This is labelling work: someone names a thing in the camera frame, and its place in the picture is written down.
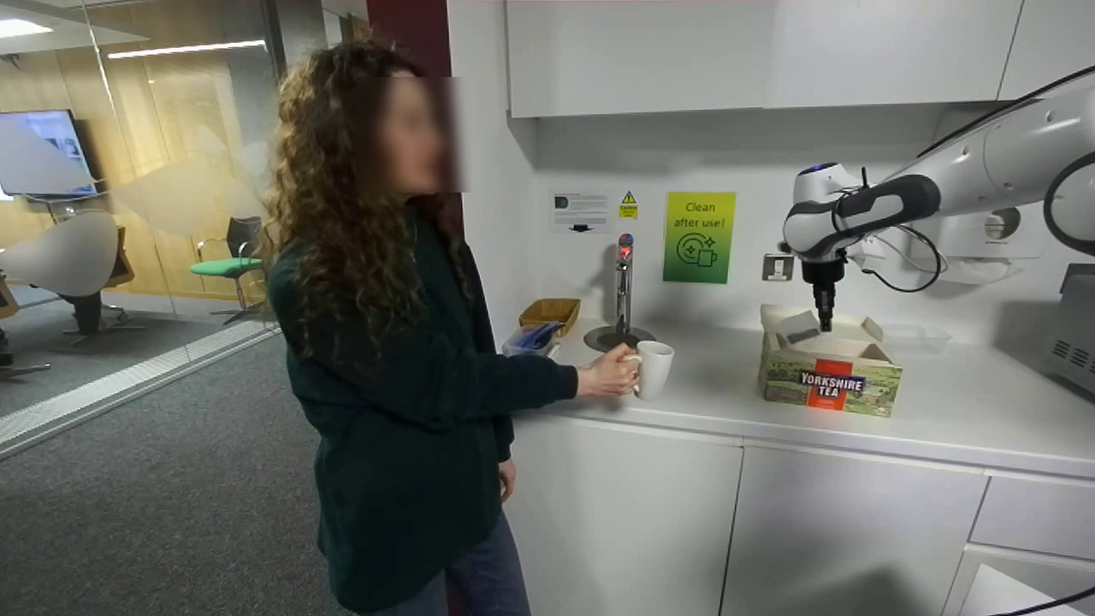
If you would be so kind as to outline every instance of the long curly hair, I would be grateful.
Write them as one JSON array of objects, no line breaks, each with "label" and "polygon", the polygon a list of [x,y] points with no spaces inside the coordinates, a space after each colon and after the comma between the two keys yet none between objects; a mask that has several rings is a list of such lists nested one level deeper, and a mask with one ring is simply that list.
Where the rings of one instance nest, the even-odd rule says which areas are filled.
[{"label": "long curly hair", "polygon": [[413,63],[381,39],[344,41],[296,68],[278,97],[273,130],[273,251],[300,242],[300,328],[335,295],[354,295],[372,343],[413,323],[417,276],[410,207],[361,174],[361,77],[410,71]]}]

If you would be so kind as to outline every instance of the sticker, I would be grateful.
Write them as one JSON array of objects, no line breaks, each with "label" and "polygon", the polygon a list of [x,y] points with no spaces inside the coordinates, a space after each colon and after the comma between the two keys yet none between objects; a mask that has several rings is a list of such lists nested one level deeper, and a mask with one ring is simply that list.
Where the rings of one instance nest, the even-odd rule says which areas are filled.
[{"label": "sticker", "polygon": [[727,284],[736,193],[671,193],[663,218],[663,280]]},{"label": "sticker", "polygon": [[633,193],[626,193],[616,214],[639,218],[639,199]]},{"label": "sticker", "polygon": [[613,199],[596,193],[557,193],[553,196],[555,233],[608,233]]}]

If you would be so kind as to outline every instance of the cable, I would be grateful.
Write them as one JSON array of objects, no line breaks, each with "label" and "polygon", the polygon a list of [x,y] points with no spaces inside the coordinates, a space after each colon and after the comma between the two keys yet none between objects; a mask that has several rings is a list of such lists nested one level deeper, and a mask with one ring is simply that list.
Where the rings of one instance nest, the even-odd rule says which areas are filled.
[{"label": "cable", "polygon": [[1026,616],[1026,612],[1043,612],[1043,608],[1058,608],[1058,604],[1073,604],[1073,602],[1081,602],[1095,594],[1095,584],[1091,588],[1081,588],[1075,594],[1065,594],[1065,599],[1053,599],[1053,602],[1040,602],[1040,604],[1026,604],[1026,608],[1018,608],[1018,612],[998,612],[998,616]]},{"label": "cable", "polygon": [[1095,64],[1077,68],[1077,71],[1073,71],[1073,74],[1065,74],[1065,77],[1058,77],[1058,83],[1046,83],[1046,85],[1040,85],[1040,90],[1034,90],[1034,92],[1026,92],[1026,97],[1021,97],[1021,99],[1012,99],[1012,104],[993,106],[993,109],[984,113],[979,118],[971,118],[971,123],[965,123],[965,125],[939,137],[939,139],[936,139],[932,148],[924,148],[916,156],[939,149],[943,142],[956,139],[957,132],[970,132],[970,130],[991,123],[993,115],[1004,115],[1004,113],[1018,109],[1018,106],[1026,106],[1030,99],[1038,99],[1038,97],[1043,97],[1043,92],[1051,92],[1051,90],[1062,90],[1065,83],[1086,77],[1086,74],[1091,74],[1091,71],[1095,71]]},{"label": "cable", "polygon": [[888,280],[882,274],[876,274],[876,269],[870,269],[870,274],[881,276],[881,284],[888,284],[888,288],[898,291],[898,295],[924,295],[924,291],[936,288],[939,276],[946,274],[946,258],[939,254],[939,246],[932,242],[932,236],[924,236],[916,226],[900,226],[900,229],[911,233],[911,236],[916,236],[916,241],[932,251],[932,258],[936,258],[932,276],[928,276],[920,288],[898,288],[898,284]]}]

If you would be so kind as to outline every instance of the monitor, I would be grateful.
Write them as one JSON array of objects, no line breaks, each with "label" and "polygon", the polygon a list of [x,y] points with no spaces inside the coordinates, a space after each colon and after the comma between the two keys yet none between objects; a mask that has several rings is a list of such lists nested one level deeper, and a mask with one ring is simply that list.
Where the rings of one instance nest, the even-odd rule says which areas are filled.
[{"label": "monitor", "polygon": [[97,196],[69,109],[0,113],[0,193],[24,199]]}]

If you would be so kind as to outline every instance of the office chair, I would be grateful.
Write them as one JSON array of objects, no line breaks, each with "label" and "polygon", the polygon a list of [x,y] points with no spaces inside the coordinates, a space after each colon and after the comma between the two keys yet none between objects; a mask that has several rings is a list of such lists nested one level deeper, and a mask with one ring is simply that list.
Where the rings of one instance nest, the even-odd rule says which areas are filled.
[{"label": "office chair", "polygon": [[242,295],[242,276],[259,266],[259,261],[256,261],[259,233],[263,233],[259,214],[229,218],[229,236],[227,236],[229,258],[227,261],[199,261],[199,263],[191,263],[195,276],[221,276],[221,280],[234,280],[235,284],[239,312],[234,312],[227,319],[227,324],[234,324],[239,319],[249,319],[249,314],[256,314],[263,308],[263,301],[247,304],[247,295]]},{"label": "office chair", "polygon": [[[12,319],[12,314],[16,314],[21,308],[15,304],[15,299],[12,299],[12,288],[7,288],[7,280],[3,280],[3,274],[0,274],[0,319]],[[7,336],[3,336],[3,328],[0,328],[0,371],[7,371],[15,364],[15,357],[12,357],[12,350],[7,350]]]}]

